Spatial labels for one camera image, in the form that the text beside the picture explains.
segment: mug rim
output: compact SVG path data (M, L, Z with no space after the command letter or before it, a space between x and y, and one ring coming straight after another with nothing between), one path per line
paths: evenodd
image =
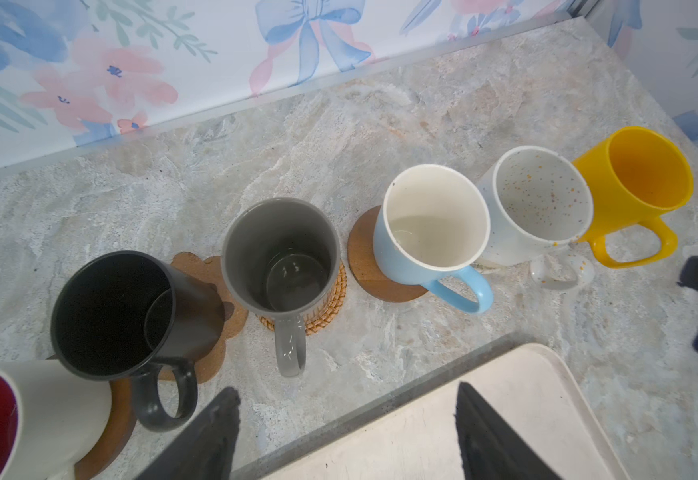
M16 451L18 450L18 443L21 440L22 433L24 432L24 400L21 398L18 386L14 382L10 375L0 368L0 378L8 384L10 391L13 393L14 399L16 400L16 410L18 411L18 422L16 424L16 438L14 438L14 444L10 447L10 454L8 454L8 459L5 460L5 465L0 471L0 480L5 478L5 473L8 471L13 460L16 458Z
M669 146L669 149L674 152L675 155L677 155L682 164L682 171L685 174L685 177L688 179L688 188L686 189L685 192L683 192L682 198L676 205L672 206L657 206L653 204L649 204L648 202L642 200L642 198L638 197L637 195L634 195L634 192L632 192L629 188L627 188L623 182L621 181L621 178L618 176L618 174L615 173L615 169L613 168L613 161L612 157L610 154L610 147L613 143L613 140L615 139L616 136L626 132L626 131L642 131L643 133L650 134L657 139L663 141L666 145ZM608 171L613 175L615 178L615 181L618 182L618 186L623 189L624 192L629 194L629 197L632 197L632 200L635 200L639 202L640 204L647 206L649 208L652 208L654 210L662 210L664 213L666 212L671 212L674 211L678 208L681 208L684 206L687 202L690 201L690 198L693 196L693 171L690 168L690 165L688 163L688 159L685 158L684 154L682 153L682 150L679 149L677 145L674 144L673 141L669 140L665 136L661 135L659 132L651 130L650 128L645 128L645 127L637 127L637 126L631 126L631 127L623 127L620 128L613 133L611 133L605 140L604 140L604 149L608 154L608 161L607 161L607 167Z
M503 207L503 204L501 203L501 199L498 196L498 170L501 168L501 165L505 160L507 160L511 155L519 152L519 151L524 151L524 150L537 150L537 151L542 151L545 154L550 154L557 160L561 160L565 164L567 164L568 167L570 167L573 175L581 181L586 186L586 197L588 198L588 221L583 223L583 227L576 231L575 235L570 236L569 238L565 238L562 240L549 240L546 238L543 238L541 236L533 235L524 228L522 228L520 225L517 225L517 222L514 221L514 219L507 213L506 209ZM543 244L546 244L548 246L564 246L566 244L571 244L572 242L576 241L577 239L581 238L589 229L589 227L592 225L592 221L594 219L594 197L592 197L592 189L589 188L588 183L586 182L586 179L584 178L583 175L581 175L581 172L578 171L578 168L576 168L573 163L568 160L567 158L563 157L562 155L558 154L554 150L550 150L548 148L544 147L538 147L536 145L520 145L519 147L512 148L511 150L508 150L506 153L501 155L501 158L498 159L498 161L495 163L495 168L493 168L493 175L490 177L490 186L492 187L492 192L491 194L493 195L494 200L496 201L496 205L499 208L499 211L501 212L501 215L504 217L509 222L509 225L513 226L520 234L529 237L532 240L535 240L536 242L540 242Z
M134 254L137 256L142 256L143 258L146 258L147 260L151 260L154 264L156 264L159 268L160 271L162 271L162 274L165 275L166 279L168 280L168 283L170 285L170 294L171 294L171 312L170 312L170 323L168 324L168 328L166 328L165 333L162 335L162 339L160 339L160 343L152 349L149 355L144 357L143 360L140 362L136 363L134 366L130 367L127 370L122 370L118 373L113 373L111 375L91 375L88 372L84 372L83 370L78 369L74 365L72 365L64 356L64 354L60 351L59 349L59 342L57 338L57 333L56 333L56 322L57 322L57 312L59 308L59 301L62 297L62 295L66 292L66 289L71 285L72 281L75 280L78 276L80 276L85 270L90 268L93 264L99 262L102 259L105 259L110 256L116 256L116 255L124 255L124 254ZM168 340L168 336L170 335L171 330L173 330L173 322L175 320L175 286L173 285L173 280L171 278L170 272L168 272L168 269L166 268L166 265L162 263L162 261L156 259L154 256L151 256L149 254L144 254L143 252L139 252L136 250L118 250L116 252L109 252L108 254L104 254L101 256L97 256L87 264L83 265L79 270L77 270L67 281L64 283L64 287L61 289L59 292L58 297L56 298L56 302L54 303L54 311L51 312L50 314L50 344L54 348L54 353L58 356L58 359L61 362L61 365L63 365L67 370L70 372L74 373L78 377L88 379L88 380L96 380L96 381L109 381L109 380L116 380L116 379L122 379L128 376L133 375L133 372L138 371L139 369L143 368L144 365L149 363L152 358L156 355L156 353L162 348L162 346L165 344L165 342Z
M424 264L421 260L418 260L417 258L413 257L412 255L408 254L405 249L402 248L402 246L399 245L397 242L397 239L394 238L394 235L392 234L392 228L389 227L389 216L387 215L387 206L389 205L389 197L391 195L391 190L392 186L406 173L408 173L411 170L415 169L420 169L420 168L434 168L434 169L439 169L439 170L445 170L451 174L455 174L458 178L466 182L469 187L474 191L474 193L477 194L477 198L479 198L479 206L482 207L483 213L485 214L485 235L483 237L483 242L482 245L479 246L477 249L477 252L469 258L466 262L462 262L461 264L455 265L455 266L434 266L430 264ZM414 264L425 268L427 270L433 270L436 272L455 272L457 270L461 270L462 268L471 265L474 263L474 260L477 260L480 255L483 254L483 251L485 251L485 247L488 245L488 239L490 238L490 212L488 210L488 204L485 201L485 198L483 197L482 193L480 193L479 188L469 180L469 178L459 172L458 170L454 170L453 168L446 167L445 165L439 165L439 164L419 164L419 165L413 165L412 167L406 168L405 170L402 170L393 180L391 183L389 183L389 187L387 187L387 192L383 196L383 203L381 205L381 212L379 213L383 217L383 226L387 229L387 235L389 235L389 238L392 239L392 242L394 243L394 246L397 248L398 251L402 253L402 255L405 256L408 260L413 262Z
M300 204L300 205L307 206L308 208L312 209L320 218L323 219L325 224L327 224L328 227L331 229L331 233L332 233L333 239L335 241L335 247L336 247L336 258L332 262L333 264L331 265L331 273L330 273L330 275L328 275L327 283L322 288L322 290L320 290L320 293L318 293L315 296L315 298L310 300L309 303L306 303L305 305L299 306L296 309L286 310L286 311L270 310L268 308L264 308L264 307L261 307L259 305L252 305L250 302L243 300L241 298L240 294L235 289L234 285L232 285L232 283L229 281L229 275L228 275L227 269L226 269L226 259L228 258L227 250L229 249L229 237L231 236L231 233L234 232L235 228L237 228L237 226L239 226L242 219L245 218L253 209L258 208L259 206L266 205L266 204L280 203L280 202ZM234 219L234 221L231 222L231 225L229 225L229 229L227 229L227 231L224 235L224 244L221 246L221 274L224 277L224 283L226 284L226 288L229 289L229 293L231 293L232 296L235 297L235 300L240 302L242 304L242 306L244 306L247 310L250 310L251 312L254 312L254 313L260 312L260 313L262 313L261 316L266 316L267 318L271 318L274 321L277 321L277 317L293 316L293 315L297 315L301 312L306 312L306 311L310 310L311 308L313 308L318 302L321 302L322 299L325 298L325 295L330 293L331 290L333 290L335 279L338 276L338 271L340 268L341 268L341 240L338 237L338 231L336 230L335 225L333 225L333 222L331 222L331 219L327 218L327 215L325 215L325 212L320 210L316 205L311 204L311 203L309 203L305 200L302 200L300 198L295 198L295 197L267 198L266 200L262 200L256 204L253 204L252 206L249 206L248 208L245 209L244 212L239 214L237 216L237 218Z

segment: yellow mug handle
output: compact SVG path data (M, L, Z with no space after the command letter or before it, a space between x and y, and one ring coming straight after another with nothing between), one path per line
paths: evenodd
M660 216L642 220L642 222L638 223L658 235L658 238L661 240L661 250L659 250L657 254L633 262L617 262L608 255L608 251L604 248L604 236L600 236L599 238L594 238L589 241L589 245L592 246L594 258L596 258L600 264L608 268L629 268L630 266L652 264L653 262L670 256L677 249L677 234L666 226Z

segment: floral wallpaper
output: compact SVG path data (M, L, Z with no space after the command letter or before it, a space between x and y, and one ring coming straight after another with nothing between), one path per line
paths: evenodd
M698 0L602 0L587 19L698 146Z
M0 0L0 168L571 3Z

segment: blue ribbon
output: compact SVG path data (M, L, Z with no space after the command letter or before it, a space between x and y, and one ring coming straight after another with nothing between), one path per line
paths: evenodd
M312 22L319 22L327 52L342 72L352 70L354 65L371 56L370 52L341 40L327 23L331 20L355 24L362 18L364 8L365 0L261 0L255 6L255 13L261 36L270 45L285 42L301 28L298 81L295 83L298 85L315 74L320 62L320 45Z

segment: coaster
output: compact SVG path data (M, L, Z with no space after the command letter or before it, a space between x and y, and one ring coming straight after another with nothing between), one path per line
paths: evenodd
M333 290L330 292L330 299L325 305L325 310L314 319L306 322L306 334L311 335L312 333L317 333L324 329L328 323L332 322L334 317L341 310L344 305L344 297L347 294L347 272L344 269L344 262L341 262L341 267L338 269L338 278L336 278L336 283L333 285ZM271 320L259 316L258 319L261 323L271 330L275 331L275 324Z
M224 305L224 330L221 333L221 338L219 338L219 341L208 355L195 363L197 382L205 383L212 379L221 369L226 354L226 341L237 336L242 331L242 327L245 326L245 321L248 319L248 310L243 308L231 296L229 289L226 287L224 276L221 274L220 256L211 256L202 260L199 256L190 252L181 252L173 257L173 261L170 264L201 282L214 284ZM160 372L160 380L174 382L175 379L171 369L163 368L162 372Z
M373 230L381 206L374 206L365 212L349 233L347 258L349 268L357 279L357 283L371 295L384 302L410 302L426 293L428 290L421 285L403 285L392 282L381 272L373 255Z
M136 414L130 408L130 378L113 380L112 410L104 432L90 452L74 464L75 480L90 480L101 473L123 451L133 427Z

